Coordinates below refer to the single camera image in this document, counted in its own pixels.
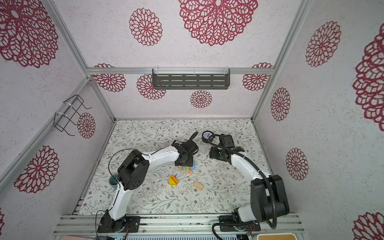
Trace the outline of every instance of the blue block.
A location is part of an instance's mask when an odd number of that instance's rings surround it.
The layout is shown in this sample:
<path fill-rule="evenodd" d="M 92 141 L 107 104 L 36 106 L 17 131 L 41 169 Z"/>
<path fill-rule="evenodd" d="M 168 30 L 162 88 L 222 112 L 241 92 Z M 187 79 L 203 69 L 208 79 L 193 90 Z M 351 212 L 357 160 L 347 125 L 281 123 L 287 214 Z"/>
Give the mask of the blue block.
<path fill-rule="evenodd" d="M 192 165 L 192 167 L 190 167 L 190 169 L 191 169 L 191 170 L 195 170 L 195 166 L 196 166 L 196 162 L 193 161 L 193 165 Z"/>

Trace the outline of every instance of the red floral medallion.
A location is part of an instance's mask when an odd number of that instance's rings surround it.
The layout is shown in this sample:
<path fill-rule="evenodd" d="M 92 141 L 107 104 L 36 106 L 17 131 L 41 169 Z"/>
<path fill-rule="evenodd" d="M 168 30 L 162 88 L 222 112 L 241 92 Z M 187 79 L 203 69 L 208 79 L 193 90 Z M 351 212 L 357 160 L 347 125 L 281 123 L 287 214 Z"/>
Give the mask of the red floral medallion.
<path fill-rule="evenodd" d="M 353 223 L 354 240 L 384 239 L 384 216 L 381 213 L 372 214 L 366 212 L 364 215 L 359 215 L 358 219 Z"/>
<path fill-rule="evenodd" d="M 3 226 L 4 226 L 4 214 L 1 212 L 1 208 L 0 208 L 0 236 L 1 236 L 1 231 L 3 230 Z"/>
<path fill-rule="evenodd" d="M 252 21 L 257 0 L 179 0 L 184 28 L 200 43 L 223 45 Z"/>
<path fill-rule="evenodd" d="M 163 29 L 158 17 L 148 9 L 136 9 L 129 20 L 133 37 L 141 44 L 153 46 L 160 41 Z"/>
<path fill-rule="evenodd" d="M 58 35 L 39 0 L 0 1 L 0 52 L 23 67 L 49 65 Z"/>
<path fill-rule="evenodd" d="M 204 90 L 198 90 L 191 95 L 191 103 L 197 108 L 205 108 L 212 102 L 212 95 Z"/>
<path fill-rule="evenodd" d="M 259 63 L 253 68 L 273 68 L 273 66 L 270 63 Z M 243 85 L 248 90 L 257 91 L 264 88 L 268 78 L 267 74 L 246 74 L 243 76 Z"/>
<path fill-rule="evenodd" d="M 96 68 L 114 68 L 109 64 L 97 64 Z M 120 92 L 125 88 L 123 74 L 95 74 L 93 75 L 97 84 L 110 92 Z"/>
<path fill-rule="evenodd" d="M 336 51 L 340 42 L 340 26 L 330 21 L 319 27 L 308 43 L 306 58 L 312 67 L 326 63 Z"/>
<path fill-rule="evenodd" d="M 77 130 L 83 138 L 90 138 L 95 133 L 95 119 L 89 113 L 83 113 L 77 121 Z"/>
<path fill-rule="evenodd" d="M 279 88 L 273 94 L 271 101 L 271 113 L 276 121 L 283 120 L 291 107 L 290 95 L 285 88 Z"/>
<path fill-rule="evenodd" d="M 379 124 L 384 131 L 384 24 L 375 39 L 364 48 L 362 61 L 356 66 L 356 104 L 364 109 L 364 118 Z"/>
<path fill-rule="evenodd" d="M 153 88 L 152 74 L 140 76 L 137 80 L 137 89 L 141 95 L 152 100 L 162 98 L 167 92 L 166 90 L 156 90 Z"/>
<path fill-rule="evenodd" d="M 13 185 L 21 192 L 37 193 L 55 179 L 58 168 L 59 159 L 55 151 L 49 146 L 43 146 Z"/>
<path fill-rule="evenodd" d="M 303 180 L 308 174 L 307 157 L 300 149 L 292 148 L 287 154 L 285 164 L 289 174 L 296 180 Z"/>

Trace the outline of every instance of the floral tablecloth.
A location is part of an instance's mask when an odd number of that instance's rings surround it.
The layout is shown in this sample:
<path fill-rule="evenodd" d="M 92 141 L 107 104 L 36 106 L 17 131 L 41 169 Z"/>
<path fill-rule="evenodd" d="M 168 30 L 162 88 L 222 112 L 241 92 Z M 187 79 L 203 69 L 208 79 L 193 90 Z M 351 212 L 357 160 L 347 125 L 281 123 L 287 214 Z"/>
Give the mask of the floral tablecloth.
<path fill-rule="evenodd" d="M 249 204 L 249 182 L 228 162 L 209 158 L 211 146 L 201 140 L 201 134 L 206 130 L 231 134 L 235 145 L 243 147 L 259 168 L 268 171 L 249 119 L 118 121 L 79 214 L 96 214 L 97 210 L 106 210 L 110 206 L 115 192 L 109 184 L 108 161 L 114 153 L 124 148 L 155 151 L 168 147 L 175 139 L 185 141 L 195 131 L 199 132 L 194 139 L 199 152 L 194 155 L 196 168 L 193 174 L 189 176 L 186 171 L 180 172 L 173 162 L 151 169 L 143 184 L 133 192 L 127 213 L 228 213 Z M 113 174 L 129 153 L 130 150 L 114 156 L 110 165 Z M 169 185 L 170 175 L 174 175 L 179 184 Z M 196 189 L 194 181 L 204 185 L 202 191 Z"/>

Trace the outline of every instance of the clock face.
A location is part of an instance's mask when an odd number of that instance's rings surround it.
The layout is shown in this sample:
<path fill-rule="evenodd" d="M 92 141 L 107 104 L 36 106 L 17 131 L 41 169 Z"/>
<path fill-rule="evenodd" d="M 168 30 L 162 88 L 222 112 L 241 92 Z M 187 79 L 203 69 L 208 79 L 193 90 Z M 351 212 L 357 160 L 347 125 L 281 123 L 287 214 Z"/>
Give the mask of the clock face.
<path fill-rule="evenodd" d="M 208 131 L 203 132 L 203 138 L 208 139 L 209 136 L 211 136 L 212 134 L 213 134 L 212 132 L 208 132 Z"/>

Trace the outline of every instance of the zip tie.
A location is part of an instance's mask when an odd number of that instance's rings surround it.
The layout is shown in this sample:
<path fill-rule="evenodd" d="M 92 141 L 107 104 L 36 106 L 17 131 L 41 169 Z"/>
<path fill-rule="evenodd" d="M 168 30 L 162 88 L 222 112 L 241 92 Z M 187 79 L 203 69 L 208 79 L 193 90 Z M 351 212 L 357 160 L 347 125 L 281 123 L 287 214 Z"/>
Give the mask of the zip tie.
<path fill-rule="evenodd" d="M 64 115 L 64 116 L 68 117 L 68 115 L 64 114 L 64 113 L 56 113 L 56 114 L 61 114 L 61 115 Z"/>

